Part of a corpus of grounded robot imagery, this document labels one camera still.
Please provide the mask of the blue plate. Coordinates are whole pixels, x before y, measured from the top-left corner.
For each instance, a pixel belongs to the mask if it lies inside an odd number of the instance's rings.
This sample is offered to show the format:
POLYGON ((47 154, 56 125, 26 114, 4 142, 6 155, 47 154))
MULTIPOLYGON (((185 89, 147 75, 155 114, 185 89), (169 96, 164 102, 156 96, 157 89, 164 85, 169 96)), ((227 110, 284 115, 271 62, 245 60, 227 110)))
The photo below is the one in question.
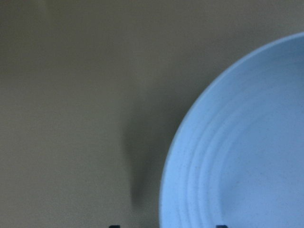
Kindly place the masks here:
POLYGON ((304 225, 304 35, 269 43, 220 74, 172 141, 162 228, 304 225))

